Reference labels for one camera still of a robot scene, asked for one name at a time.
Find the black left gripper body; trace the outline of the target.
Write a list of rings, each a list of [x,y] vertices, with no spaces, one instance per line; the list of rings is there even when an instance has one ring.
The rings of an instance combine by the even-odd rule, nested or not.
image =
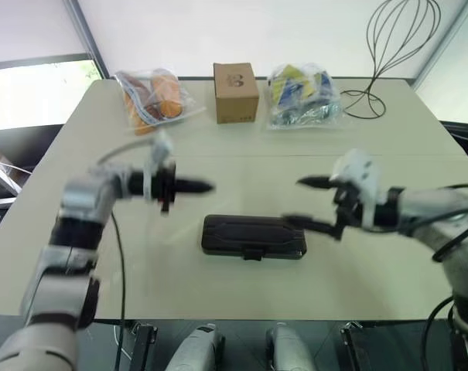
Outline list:
[[[160,166],[152,176],[152,200],[161,205],[161,213],[168,213],[176,197],[176,164]]]

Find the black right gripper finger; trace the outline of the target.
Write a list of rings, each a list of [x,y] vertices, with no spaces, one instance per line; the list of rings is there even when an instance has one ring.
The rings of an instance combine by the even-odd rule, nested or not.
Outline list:
[[[333,183],[328,176],[325,175],[309,175],[300,178],[296,181],[297,184],[308,186],[314,189],[332,189]]]
[[[310,216],[290,214],[284,215],[282,216],[282,218],[287,223],[301,230],[309,230],[317,233],[326,234],[328,236],[334,236],[336,233],[335,226],[333,224],[320,220],[315,220]]]

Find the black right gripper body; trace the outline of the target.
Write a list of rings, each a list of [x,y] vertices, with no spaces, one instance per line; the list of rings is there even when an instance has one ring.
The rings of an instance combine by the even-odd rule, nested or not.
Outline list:
[[[346,227],[362,227],[363,206],[360,191],[349,182],[339,184],[333,197],[336,209],[336,240],[341,240]]]

